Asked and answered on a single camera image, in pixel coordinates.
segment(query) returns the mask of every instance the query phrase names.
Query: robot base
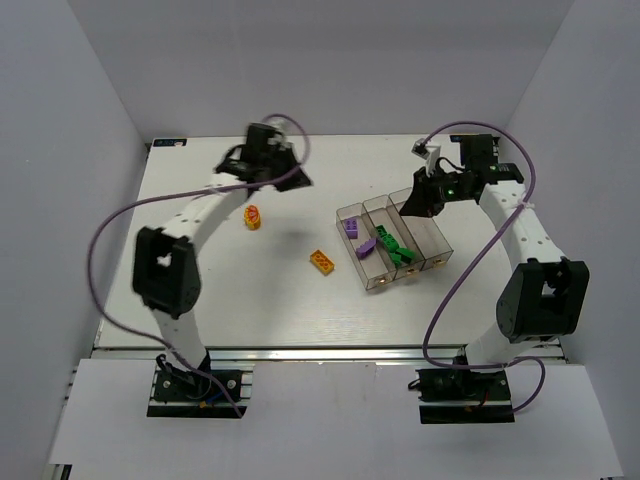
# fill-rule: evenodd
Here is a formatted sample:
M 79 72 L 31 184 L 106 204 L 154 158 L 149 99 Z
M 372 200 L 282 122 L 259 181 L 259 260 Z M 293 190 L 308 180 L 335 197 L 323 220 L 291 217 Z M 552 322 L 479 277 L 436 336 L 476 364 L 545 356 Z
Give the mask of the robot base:
M 511 392 L 504 371 L 429 368 L 409 384 L 420 392 L 420 423 L 512 423 Z
M 244 414 L 247 407 L 242 401 L 243 387 L 242 370 L 212 370 L 211 374 L 227 387 L 234 402 Z M 209 391 L 201 398 L 190 397 L 180 383 L 168 372 L 158 370 L 154 381 L 151 399 L 147 407 L 147 417 L 165 418 L 235 418 L 236 415 L 231 405 L 220 393 L 220 389 L 211 385 Z M 211 404 L 204 404 L 208 399 L 214 398 Z

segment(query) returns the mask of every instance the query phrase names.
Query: lego brick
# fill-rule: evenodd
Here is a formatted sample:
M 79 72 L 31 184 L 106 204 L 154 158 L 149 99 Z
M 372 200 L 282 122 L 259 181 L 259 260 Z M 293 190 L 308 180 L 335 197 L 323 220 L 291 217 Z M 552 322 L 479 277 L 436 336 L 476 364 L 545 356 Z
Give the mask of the lego brick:
M 376 225 L 376 232 L 378 232 L 378 236 L 382 238 L 387 234 L 387 229 L 384 228 L 384 225 Z
M 382 237 L 382 243 L 390 253 L 395 252 L 400 247 L 398 241 L 389 233 Z
M 404 247 L 397 248 L 395 253 L 400 255 L 404 263 L 411 263 L 412 260 L 416 258 L 416 252 L 413 252 L 408 248 L 404 248 Z
M 244 223 L 249 230 L 257 230 L 260 228 L 262 221 L 260 219 L 260 211 L 255 205 L 249 205 L 244 209 Z
M 389 253 L 389 256 L 391 257 L 391 260 L 396 267 L 402 265 L 402 257 L 400 255 L 398 255 L 397 253 Z
M 334 264 L 321 250 L 316 250 L 311 254 L 311 263 L 325 275 L 329 275 L 334 268 Z
M 358 221 L 355 217 L 344 221 L 344 231 L 351 240 L 358 238 Z
M 356 248 L 356 256 L 360 260 L 368 257 L 369 255 L 371 255 L 371 252 L 373 252 L 373 250 L 376 248 L 377 242 L 378 242 L 378 239 L 376 237 L 370 238 L 369 240 L 364 242 L 362 245 L 360 245 L 358 248 Z

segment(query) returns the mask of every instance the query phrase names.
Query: white table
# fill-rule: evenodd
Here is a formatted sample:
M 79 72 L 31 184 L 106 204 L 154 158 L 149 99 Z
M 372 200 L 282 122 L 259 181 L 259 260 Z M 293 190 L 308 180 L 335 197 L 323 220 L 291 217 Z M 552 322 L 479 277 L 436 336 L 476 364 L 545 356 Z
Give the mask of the white table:
M 207 346 L 408 346 L 422 342 L 431 315 L 494 228 L 474 202 L 445 207 L 436 222 L 454 249 L 446 267 L 365 292 L 335 226 L 338 208 L 412 185 L 423 162 L 410 153 L 418 135 L 314 136 L 305 167 L 314 187 L 287 193 L 263 189 L 251 202 L 262 227 L 251 232 L 236 211 L 199 257 L 203 289 L 196 313 Z M 442 154 L 459 159 L 457 144 L 439 136 Z M 139 198 L 201 188 L 224 152 L 241 138 L 190 138 L 183 147 L 152 148 Z M 298 153 L 301 142 L 296 139 Z M 149 311 L 131 290 L 137 231 L 159 226 L 187 200 L 137 209 L 107 309 L 139 329 L 158 333 Z M 324 277 L 309 262 L 316 249 L 336 269 Z M 510 276 L 497 245 L 451 302 L 432 337 L 462 344 L 495 321 L 495 302 Z M 98 347 L 156 346 L 103 325 Z

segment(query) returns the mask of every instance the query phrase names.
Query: plastic compartment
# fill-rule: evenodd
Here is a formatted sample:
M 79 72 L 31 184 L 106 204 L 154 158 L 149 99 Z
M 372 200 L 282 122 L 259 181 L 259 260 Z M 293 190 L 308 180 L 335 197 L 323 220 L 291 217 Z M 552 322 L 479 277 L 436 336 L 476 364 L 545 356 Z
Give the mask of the plastic compartment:
M 357 221 L 357 239 L 352 240 L 347 237 L 347 232 L 344 229 L 344 221 L 349 218 L 355 218 Z M 356 248 L 372 238 L 372 233 L 375 235 L 375 227 L 371 219 L 366 215 L 364 206 L 361 203 L 339 209 L 336 212 L 336 226 L 347 247 L 349 256 L 358 271 L 364 288 L 369 290 L 378 285 L 391 283 L 395 279 L 395 266 L 388 255 L 386 255 L 386 257 L 383 255 L 386 252 L 380 245 L 377 245 L 371 255 L 362 260 L 356 256 Z
M 371 223 L 371 229 L 369 230 L 370 236 L 377 235 L 376 227 L 382 225 L 387 233 L 393 235 L 393 238 L 396 239 L 401 247 L 408 248 L 416 254 L 416 258 L 414 258 L 410 264 L 396 267 L 384 245 L 381 243 L 377 245 L 376 248 L 380 249 L 380 255 L 385 259 L 385 263 L 389 266 L 389 269 L 395 271 L 394 280 L 422 270 L 425 258 L 389 196 L 382 195 L 372 198 L 371 200 L 366 200 L 362 205 L 364 206 L 365 219 L 368 219 L 365 220 L 365 224 Z
M 435 222 L 429 218 L 401 217 L 398 213 L 409 197 L 411 189 L 391 195 L 366 200 L 339 209 L 336 212 L 336 226 L 344 241 L 349 256 L 362 280 L 365 289 L 389 284 L 394 280 L 414 275 L 421 270 L 443 266 L 453 253 Z M 344 228 L 347 219 L 355 218 L 358 238 L 350 239 Z M 372 237 L 377 237 L 376 226 L 382 225 L 393 235 L 401 247 L 415 252 L 410 264 L 396 267 L 383 244 L 366 258 L 359 259 L 356 249 Z
M 394 210 L 399 212 L 411 194 L 411 188 L 405 188 L 389 195 Z M 453 255 L 453 249 L 432 218 L 400 217 L 411 237 L 418 244 L 426 259 L 423 270 L 443 267 Z

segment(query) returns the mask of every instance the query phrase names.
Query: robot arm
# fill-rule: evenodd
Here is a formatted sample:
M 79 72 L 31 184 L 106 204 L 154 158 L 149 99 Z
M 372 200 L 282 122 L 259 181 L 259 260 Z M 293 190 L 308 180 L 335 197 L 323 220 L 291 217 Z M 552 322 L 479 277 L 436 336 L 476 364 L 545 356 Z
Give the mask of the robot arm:
M 524 197 L 523 177 L 514 164 L 498 163 L 491 135 L 458 137 L 463 169 L 445 172 L 439 149 L 416 142 L 426 160 L 401 215 L 432 217 L 445 203 L 475 200 L 496 230 Z M 555 246 L 532 208 L 525 208 L 504 232 L 502 243 L 513 274 L 496 304 L 496 323 L 465 347 L 469 365 L 507 364 L 524 351 L 576 329 L 589 270 Z
M 233 147 L 214 169 L 210 188 L 246 186 L 193 199 L 180 213 L 158 228 L 138 232 L 133 266 L 133 290 L 151 309 L 162 334 L 175 351 L 198 370 L 210 372 L 210 358 L 198 334 L 193 308 L 201 291 L 197 257 L 213 232 L 257 190 L 253 184 L 282 177 L 298 162 L 291 143 L 270 125 L 251 124 L 246 143 Z M 311 185 L 299 169 L 276 189 L 287 191 Z M 156 359 L 190 398 L 199 398 L 209 383 L 178 362 L 173 351 Z

